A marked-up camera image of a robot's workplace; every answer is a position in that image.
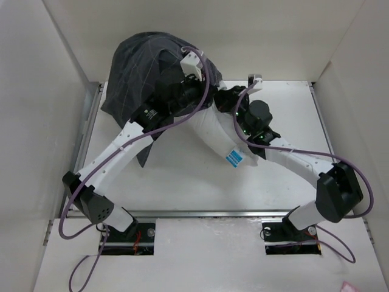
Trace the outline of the white pillow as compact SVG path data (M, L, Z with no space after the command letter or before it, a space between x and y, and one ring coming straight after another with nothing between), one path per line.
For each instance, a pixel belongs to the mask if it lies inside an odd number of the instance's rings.
M237 135L233 117L229 113L221 113L216 105L202 109L185 122L210 149L213 150L227 165L233 167L225 157L234 148L245 154L245 159L238 166L256 167L259 157L254 155Z

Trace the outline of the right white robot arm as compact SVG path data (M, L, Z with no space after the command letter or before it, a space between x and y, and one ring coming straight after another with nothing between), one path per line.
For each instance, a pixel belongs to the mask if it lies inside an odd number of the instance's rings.
M316 189L315 200L292 209L273 233L294 240L315 224L346 218L363 198L354 169L342 161L331 163L306 150L293 149L271 129L273 115L268 104L251 101L248 91L243 86L218 91L213 96L217 110L232 115L238 136L253 154L285 167Z

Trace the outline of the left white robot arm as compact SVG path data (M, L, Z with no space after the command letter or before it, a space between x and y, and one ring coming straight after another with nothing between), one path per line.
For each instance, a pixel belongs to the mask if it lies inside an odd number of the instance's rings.
M189 119L207 100L210 74L207 68L186 76L181 82L156 84L154 92L132 113L117 137L89 165L62 179L68 204L74 205L91 222L115 229L127 242L136 235L138 221L113 203L106 192L116 176L139 152L151 145L164 131L177 125L175 116L191 108Z

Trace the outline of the dark grey checked pillowcase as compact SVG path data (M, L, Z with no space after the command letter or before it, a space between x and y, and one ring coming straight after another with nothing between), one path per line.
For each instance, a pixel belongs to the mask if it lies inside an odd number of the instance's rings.
M101 110L123 128L132 113L154 92L184 79L182 47L195 45L166 32L137 33L122 41L114 52Z

